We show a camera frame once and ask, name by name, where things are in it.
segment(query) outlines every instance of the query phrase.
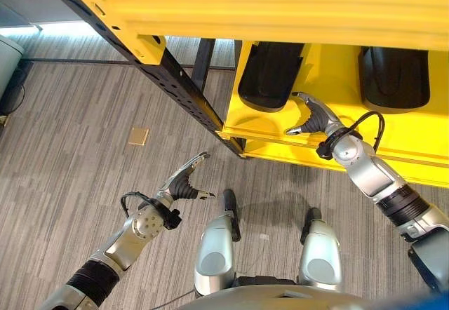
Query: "black cable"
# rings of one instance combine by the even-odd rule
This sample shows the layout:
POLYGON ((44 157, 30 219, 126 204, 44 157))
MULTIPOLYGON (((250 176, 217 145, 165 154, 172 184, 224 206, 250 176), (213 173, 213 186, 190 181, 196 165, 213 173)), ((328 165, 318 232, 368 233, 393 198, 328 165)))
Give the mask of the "black cable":
POLYGON ((346 137, 348 134, 350 134, 353 131, 355 131, 357 126, 360 123, 362 123, 368 117, 373 116, 373 115, 377 115, 377 117, 379 118, 379 127, 377 129, 377 136, 374 138, 375 142, 374 142, 374 145, 373 145, 374 152, 377 152, 377 148, 379 147, 380 140, 382 139, 382 135, 384 134, 385 120, 384 120, 384 117, 383 117, 383 115, 381 113, 374 112, 374 111, 367 112, 367 113, 363 114, 362 116, 360 116, 360 118, 357 121, 355 121, 354 124, 352 124, 348 128, 347 132, 343 133, 341 136, 339 136, 337 139, 335 139, 335 141, 333 141, 333 145, 336 145, 338 143, 338 141, 340 141, 343 137, 346 137))
POLYGON ((11 115, 13 112, 15 112, 17 109, 19 109, 19 107, 22 105, 23 101, 25 100, 25 86, 23 84, 25 83, 25 80, 28 77, 28 73, 21 68, 17 68, 15 71, 22 72, 22 79, 20 80, 20 82, 17 82, 16 84, 18 84, 18 85, 20 85, 20 87, 22 87, 23 96, 22 96, 22 99, 20 100, 19 104, 16 105, 14 109, 10 110, 9 112, 1 113, 2 115, 5 115, 5 116, 11 115))
POLYGON ((187 296, 187 295, 189 295, 189 294, 192 294, 194 291, 195 291, 195 289, 192 289, 192 290, 186 292, 185 294, 182 294, 182 295, 180 295, 180 296, 178 296, 178 297, 176 297, 176 298, 173 298, 171 301, 168 301, 168 302, 166 302, 166 303, 164 303, 164 304, 155 306, 154 308, 151 308, 150 310, 158 310, 158 309, 160 309, 160 308, 163 308, 163 307, 169 305, 170 303, 173 303, 173 302, 175 302, 175 301, 178 301, 180 298, 183 298, 183 297, 185 297, 185 296, 187 296))
POLYGON ((149 205, 151 205, 150 198, 147 197, 147 196, 145 196, 143 193, 140 193, 140 192, 138 192, 138 191, 137 191, 137 192, 128 192, 128 193, 124 194, 123 196, 121 196, 121 198, 120 198, 120 204, 121 204, 121 207, 123 208, 123 211, 124 211, 125 214, 126 214, 126 217, 129 217, 129 213, 128 213, 129 209, 128 209, 128 207, 126 206, 126 199, 127 199, 129 196, 141 198, 143 201, 145 201, 145 202, 147 202, 149 205))

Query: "yellow shelf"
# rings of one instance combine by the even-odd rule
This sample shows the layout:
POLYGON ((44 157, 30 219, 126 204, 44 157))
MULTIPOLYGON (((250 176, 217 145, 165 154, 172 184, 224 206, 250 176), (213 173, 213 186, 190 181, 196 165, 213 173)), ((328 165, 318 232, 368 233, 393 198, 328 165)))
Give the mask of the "yellow shelf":
POLYGON ((448 0, 82 0, 143 63, 163 38, 449 50, 448 0))
MULTIPOLYGON (((334 160, 325 161, 317 156, 314 148, 264 142, 261 140, 247 140, 245 156, 283 161, 315 168, 344 171, 334 160)), ((388 164, 398 171, 407 181, 417 184, 432 185, 449 188, 449 169, 436 167, 425 163, 409 163, 386 159, 388 164)))
MULTIPOLYGON (((315 154, 318 143, 325 139, 324 134, 284 134, 287 128, 301 124, 309 117, 309 110, 301 100, 291 97, 285 107, 276 113, 259 112, 242 103, 238 84, 248 59, 250 45, 250 41, 243 44, 222 131, 224 135, 250 140, 245 149, 247 156, 342 169, 334 161, 321 160, 315 154)), ((359 51, 360 48, 354 46, 306 45, 293 91, 304 91, 316 96, 343 123, 350 125, 355 122, 368 111, 361 104, 357 65, 359 51)), ((386 129, 378 150, 381 158, 394 164, 395 169, 400 170, 410 181, 442 187, 449 187, 448 65, 447 52, 429 52, 429 103, 405 114, 384 115, 386 129), (426 174, 420 174, 418 168, 425 168, 426 174)), ((363 122, 358 131, 364 140, 372 143, 377 133, 377 119, 363 122)))

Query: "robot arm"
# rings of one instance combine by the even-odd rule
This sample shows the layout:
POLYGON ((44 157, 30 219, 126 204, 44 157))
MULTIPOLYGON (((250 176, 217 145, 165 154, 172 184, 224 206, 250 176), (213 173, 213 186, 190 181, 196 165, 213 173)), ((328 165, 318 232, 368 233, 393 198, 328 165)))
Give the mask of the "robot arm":
POLYGON ((345 127, 336 115, 316 98, 293 93, 311 109, 309 120, 288 129, 287 135, 323 132, 321 158, 334 158, 347 170, 352 182, 413 243, 408 255, 426 283, 435 290, 449 289, 449 218, 425 201, 355 131, 345 127))
POLYGON ((195 167, 209 156, 203 152, 184 164, 162 185, 154 198, 140 192, 125 194, 121 203, 128 219, 123 228, 96 250, 72 278, 42 304, 40 310, 98 309, 148 242, 158 236, 164 227, 174 229, 179 225, 179 210, 170 210, 174 200, 214 196, 198 191, 189 184, 189 176, 195 167), (131 215, 126 207, 129 196, 143 200, 131 215))

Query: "wall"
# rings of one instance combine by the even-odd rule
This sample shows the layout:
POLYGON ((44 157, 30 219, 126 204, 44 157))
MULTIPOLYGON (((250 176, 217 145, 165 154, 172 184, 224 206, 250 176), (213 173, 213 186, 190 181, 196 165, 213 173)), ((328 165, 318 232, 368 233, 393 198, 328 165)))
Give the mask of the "wall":
POLYGON ((61 0, 0 0, 30 22, 79 20, 61 0))

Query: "gray carpet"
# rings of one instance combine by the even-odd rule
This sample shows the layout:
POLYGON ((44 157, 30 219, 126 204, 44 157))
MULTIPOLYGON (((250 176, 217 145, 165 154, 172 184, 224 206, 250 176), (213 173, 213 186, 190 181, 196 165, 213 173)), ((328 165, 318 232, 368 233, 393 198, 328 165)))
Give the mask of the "gray carpet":
MULTIPOLYGON (((223 117, 233 78, 208 77, 206 97, 223 117)), ((318 206, 340 237, 347 292, 381 298, 425 289, 407 243, 344 173, 238 159, 130 66, 37 62, 25 87, 0 137, 0 309, 42 303, 121 227, 122 193, 152 194, 203 150, 212 157, 193 185, 217 194, 232 188, 239 200, 239 274, 295 278, 304 214, 318 206), (144 147, 127 145, 133 126, 149 128, 144 147)), ((447 190, 412 186, 449 212, 447 190)), ((192 290, 196 247, 220 204, 175 207, 180 227, 145 248, 103 309, 152 309, 192 290)))
MULTIPOLYGON (((33 34, 9 34, 25 49, 24 58, 28 59, 68 59, 126 61, 114 47, 109 45, 99 34, 91 35, 56 35, 46 30, 33 34)), ((167 36, 167 48, 181 65, 192 65, 200 38, 167 36)), ((215 67, 235 67, 234 40, 218 39, 210 61, 215 67)))

